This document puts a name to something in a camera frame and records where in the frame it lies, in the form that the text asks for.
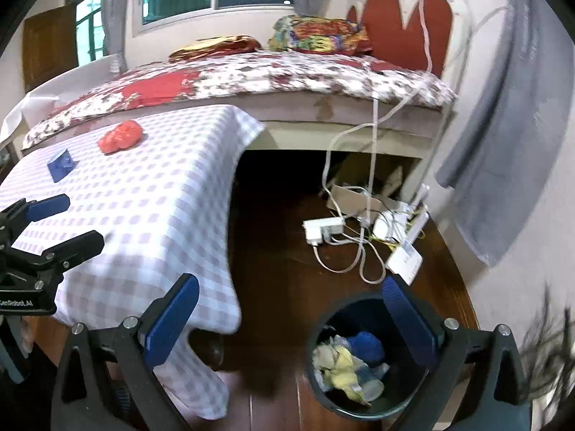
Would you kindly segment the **blue paper cup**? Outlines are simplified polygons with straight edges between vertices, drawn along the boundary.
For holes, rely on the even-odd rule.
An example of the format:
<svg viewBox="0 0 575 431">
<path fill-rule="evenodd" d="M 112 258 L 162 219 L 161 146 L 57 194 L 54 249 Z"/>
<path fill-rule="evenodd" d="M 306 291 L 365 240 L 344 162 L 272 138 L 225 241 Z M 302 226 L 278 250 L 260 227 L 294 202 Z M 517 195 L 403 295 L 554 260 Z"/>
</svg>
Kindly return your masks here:
<svg viewBox="0 0 575 431">
<path fill-rule="evenodd" d="M 52 182 L 59 183 L 67 175 L 69 175 L 74 169 L 76 169 L 78 162 L 73 159 L 73 156 L 68 149 L 62 149 L 56 153 L 49 162 L 47 162 L 47 167 L 52 177 Z"/>
</svg>

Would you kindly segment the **light blue face mask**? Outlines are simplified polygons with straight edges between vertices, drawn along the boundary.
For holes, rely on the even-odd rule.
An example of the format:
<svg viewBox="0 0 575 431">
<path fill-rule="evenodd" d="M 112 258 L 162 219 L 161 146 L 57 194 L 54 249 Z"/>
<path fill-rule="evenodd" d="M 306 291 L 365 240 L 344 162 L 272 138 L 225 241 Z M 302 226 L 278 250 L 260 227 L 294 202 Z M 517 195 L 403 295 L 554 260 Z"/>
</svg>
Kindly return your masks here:
<svg viewBox="0 0 575 431">
<path fill-rule="evenodd" d="M 381 396 L 385 388 L 382 379 L 389 370 L 390 366 L 387 363 L 382 363 L 375 368 L 362 366 L 357 369 L 359 393 L 364 402 L 370 404 Z"/>
</svg>

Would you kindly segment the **blue cloth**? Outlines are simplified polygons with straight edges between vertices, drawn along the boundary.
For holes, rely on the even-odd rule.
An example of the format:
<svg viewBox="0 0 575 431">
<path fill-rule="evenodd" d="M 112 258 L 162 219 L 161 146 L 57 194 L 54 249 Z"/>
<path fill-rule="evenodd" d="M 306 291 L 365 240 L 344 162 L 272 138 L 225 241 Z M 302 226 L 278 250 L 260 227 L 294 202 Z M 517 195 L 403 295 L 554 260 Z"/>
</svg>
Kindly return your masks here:
<svg viewBox="0 0 575 431">
<path fill-rule="evenodd" d="M 378 365 L 384 361 L 384 349 L 381 341 L 370 332 L 359 332 L 348 338 L 352 354 L 369 365 Z"/>
</svg>

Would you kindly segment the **yellow cloth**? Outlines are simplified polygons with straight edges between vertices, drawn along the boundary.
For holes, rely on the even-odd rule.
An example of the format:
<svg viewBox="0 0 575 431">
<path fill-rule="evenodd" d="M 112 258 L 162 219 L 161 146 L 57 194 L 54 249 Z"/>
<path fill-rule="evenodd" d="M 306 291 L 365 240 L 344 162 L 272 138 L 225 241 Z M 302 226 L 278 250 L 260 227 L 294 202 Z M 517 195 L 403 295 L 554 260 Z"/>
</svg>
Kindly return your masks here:
<svg viewBox="0 0 575 431">
<path fill-rule="evenodd" d="M 358 376 L 358 371 L 367 364 L 344 346 L 334 346 L 333 350 L 336 356 L 333 366 L 326 370 L 326 381 L 333 388 L 343 391 L 348 399 L 369 406 Z"/>
</svg>

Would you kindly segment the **beige cloth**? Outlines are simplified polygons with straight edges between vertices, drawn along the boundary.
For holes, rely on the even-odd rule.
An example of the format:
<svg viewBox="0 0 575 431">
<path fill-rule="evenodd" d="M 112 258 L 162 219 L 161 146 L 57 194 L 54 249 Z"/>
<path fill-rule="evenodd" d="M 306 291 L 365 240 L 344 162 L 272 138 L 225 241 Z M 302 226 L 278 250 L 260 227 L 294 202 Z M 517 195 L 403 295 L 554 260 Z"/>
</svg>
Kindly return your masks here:
<svg viewBox="0 0 575 431">
<path fill-rule="evenodd" d="M 338 358 L 338 352 L 330 343 L 319 344 L 313 349 L 312 364 L 315 370 L 323 372 L 332 370 Z"/>
</svg>

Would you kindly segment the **black trash bin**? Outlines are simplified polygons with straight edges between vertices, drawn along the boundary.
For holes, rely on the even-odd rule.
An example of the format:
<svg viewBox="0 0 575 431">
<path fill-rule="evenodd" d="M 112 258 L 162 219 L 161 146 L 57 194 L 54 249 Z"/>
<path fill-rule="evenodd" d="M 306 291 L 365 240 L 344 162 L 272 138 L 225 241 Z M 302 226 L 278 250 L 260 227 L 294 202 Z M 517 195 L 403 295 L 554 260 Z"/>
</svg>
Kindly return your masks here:
<svg viewBox="0 0 575 431">
<path fill-rule="evenodd" d="M 426 376 L 375 293 L 323 315 L 307 340 L 305 373 L 322 406 L 364 421 L 401 412 Z"/>
</svg>

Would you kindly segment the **pink checkered tablecloth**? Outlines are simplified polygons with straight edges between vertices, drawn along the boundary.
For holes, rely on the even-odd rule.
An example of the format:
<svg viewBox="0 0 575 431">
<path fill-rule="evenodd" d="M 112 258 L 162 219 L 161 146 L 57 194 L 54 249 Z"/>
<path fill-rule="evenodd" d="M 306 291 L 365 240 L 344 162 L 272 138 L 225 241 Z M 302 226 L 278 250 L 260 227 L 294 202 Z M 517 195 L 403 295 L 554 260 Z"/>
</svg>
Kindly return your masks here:
<svg viewBox="0 0 575 431">
<path fill-rule="evenodd" d="M 228 215 L 240 156 L 264 126 L 232 105 L 141 118 L 144 139 L 104 155 L 101 130 L 24 157 L 1 186 L 1 203 L 66 194 L 69 209 L 31 224 L 15 244 L 38 254 L 83 232 L 105 240 L 96 258 L 71 269 L 56 291 L 56 319 L 91 329 L 139 315 L 181 274 L 196 276 L 198 305 L 186 327 L 231 334 L 241 309 L 228 265 Z M 47 162 L 68 149 L 78 164 L 59 183 Z"/>
</svg>

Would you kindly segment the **red plastic bag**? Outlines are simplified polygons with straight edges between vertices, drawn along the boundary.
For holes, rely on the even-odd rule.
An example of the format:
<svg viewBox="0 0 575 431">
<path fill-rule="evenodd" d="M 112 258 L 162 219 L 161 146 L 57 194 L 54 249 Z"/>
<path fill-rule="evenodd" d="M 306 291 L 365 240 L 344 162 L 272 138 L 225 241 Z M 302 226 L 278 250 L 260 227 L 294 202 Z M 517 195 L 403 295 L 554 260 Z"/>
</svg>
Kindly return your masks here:
<svg viewBox="0 0 575 431">
<path fill-rule="evenodd" d="M 142 136 L 141 125 L 136 121 L 128 120 L 105 133 L 105 136 L 97 141 L 97 146 L 104 155 L 113 154 L 133 147 L 141 141 Z"/>
</svg>

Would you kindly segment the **white router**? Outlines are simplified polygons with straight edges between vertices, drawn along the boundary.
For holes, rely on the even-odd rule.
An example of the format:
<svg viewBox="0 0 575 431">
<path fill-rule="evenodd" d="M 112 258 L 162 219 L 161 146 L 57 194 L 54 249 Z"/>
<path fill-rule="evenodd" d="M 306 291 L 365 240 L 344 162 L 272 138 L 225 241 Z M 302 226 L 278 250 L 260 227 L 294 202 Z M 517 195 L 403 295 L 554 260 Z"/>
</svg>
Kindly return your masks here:
<svg viewBox="0 0 575 431">
<path fill-rule="evenodd" d="M 430 187 L 428 185 L 420 185 L 415 199 L 411 203 L 415 216 L 409 221 L 404 240 L 393 250 L 386 263 L 386 268 L 391 273 L 400 276 L 407 285 L 414 281 L 423 263 L 423 257 L 415 249 L 414 243 L 422 234 L 430 217 L 428 205 L 425 203 L 429 192 Z"/>
</svg>

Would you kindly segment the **white power strip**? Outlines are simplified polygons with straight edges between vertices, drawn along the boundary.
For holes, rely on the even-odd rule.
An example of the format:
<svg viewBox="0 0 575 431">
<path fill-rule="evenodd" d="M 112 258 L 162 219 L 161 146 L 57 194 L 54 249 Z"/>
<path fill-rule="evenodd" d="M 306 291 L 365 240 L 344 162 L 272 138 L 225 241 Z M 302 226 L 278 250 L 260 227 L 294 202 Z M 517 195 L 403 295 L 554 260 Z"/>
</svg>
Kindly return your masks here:
<svg viewBox="0 0 575 431">
<path fill-rule="evenodd" d="M 318 246 L 329 241 L 332 236 L 342 235 L 345 220 L 342 217 L 312 219 L 304 221 L 302 227 L 306 242 L 309 245 Z"/>
</svg>

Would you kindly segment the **grey curtain left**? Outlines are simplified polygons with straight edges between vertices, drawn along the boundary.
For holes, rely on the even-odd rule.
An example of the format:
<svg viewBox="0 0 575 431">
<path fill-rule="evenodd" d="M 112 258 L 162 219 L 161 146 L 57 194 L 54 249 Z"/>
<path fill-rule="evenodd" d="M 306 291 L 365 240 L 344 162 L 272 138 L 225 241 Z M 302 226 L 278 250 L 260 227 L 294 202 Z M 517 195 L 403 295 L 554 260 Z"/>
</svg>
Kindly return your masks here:
<svg viewBox="0 0 575 431">
<path fill-rule="evenodd" d="M 112 56 L 110 71 L 113 75 L 127 70 L 125 59 L 125 32 L 129 0 L 101 0 L 104 30 L 104 52 Z"/>
</svg>

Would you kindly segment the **folded yellow red blanket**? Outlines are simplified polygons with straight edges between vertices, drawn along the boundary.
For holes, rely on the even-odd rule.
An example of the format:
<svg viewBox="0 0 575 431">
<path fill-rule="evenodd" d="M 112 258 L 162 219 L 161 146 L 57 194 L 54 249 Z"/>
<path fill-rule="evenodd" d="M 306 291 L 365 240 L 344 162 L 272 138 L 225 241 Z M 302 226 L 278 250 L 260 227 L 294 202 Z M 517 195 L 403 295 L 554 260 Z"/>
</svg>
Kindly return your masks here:
<svg viewBox="0 0 575 431">
<path fill-rule="evenodd" d="M 228 56 L 255 52 L 261 44 L 249 35 L 228 35 L 198 39 L 192 44 L 172 52 L 167 60 L 179 62 L 204 59 L 210 56 Z"/>
</svg>

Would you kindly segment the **colourful patterned pillow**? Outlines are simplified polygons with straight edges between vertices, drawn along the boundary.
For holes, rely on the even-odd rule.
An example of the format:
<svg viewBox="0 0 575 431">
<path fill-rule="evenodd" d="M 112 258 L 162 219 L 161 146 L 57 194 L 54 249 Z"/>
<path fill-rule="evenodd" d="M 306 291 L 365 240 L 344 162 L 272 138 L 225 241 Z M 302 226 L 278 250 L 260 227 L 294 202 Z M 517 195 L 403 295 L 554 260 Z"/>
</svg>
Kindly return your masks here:
<svg viewBox="0 0 575 431">
<path fill-rule="evenodd" d="M 273 30 L 268 47 L 276 52 L 362 56 L 373 49 L 367 29 L 348 19 L 287 15 L 276 21 Z"/>
</svg>

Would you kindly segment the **grey curtain near wall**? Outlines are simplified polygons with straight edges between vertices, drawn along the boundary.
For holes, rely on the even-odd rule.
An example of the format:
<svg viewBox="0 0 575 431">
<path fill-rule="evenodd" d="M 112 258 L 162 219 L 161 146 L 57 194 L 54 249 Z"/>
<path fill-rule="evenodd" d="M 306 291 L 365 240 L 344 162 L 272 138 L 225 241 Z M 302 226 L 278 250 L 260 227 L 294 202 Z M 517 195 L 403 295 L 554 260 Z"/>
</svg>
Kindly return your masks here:
<svg viewBox="0 0 575 431">
<path fill-rule="evenodd" d="M 510 0 L 490 77 L 437 173 L 454 226 L 487 266 L 501 261 L 541 196 L 566 133 L 574 44 L 546 0 Z"/>
</svg>

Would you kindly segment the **bed frame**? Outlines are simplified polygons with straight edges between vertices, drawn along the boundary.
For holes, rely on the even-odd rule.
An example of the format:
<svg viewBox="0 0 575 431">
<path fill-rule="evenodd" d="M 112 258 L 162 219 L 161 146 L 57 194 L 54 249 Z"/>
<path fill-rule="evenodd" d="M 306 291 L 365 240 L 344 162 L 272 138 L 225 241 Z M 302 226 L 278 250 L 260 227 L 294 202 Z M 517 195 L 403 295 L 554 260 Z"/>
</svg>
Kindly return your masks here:
<svg viewBox="0 0 575 431">
<path fill-rule="evenodd" d="M 252 150 L 324 151 L 330 140 L 345 129 L 372 120 L 372 102 L 351 96 L 313 92 L 281 92 L 232 96 L 144 107 L 116 112 L 84 122 L 22 152 L 27 155 L 89 131 L 112 126 L 124 120 L 167 111 L 214 104 L 231 104 L 263 122 L 265 130 L 249 145 Z M 446 109 L 404 106 L 391 119 L 382 122 L 377 152 L 423 159 L 440 132 Z"/>
</svg>

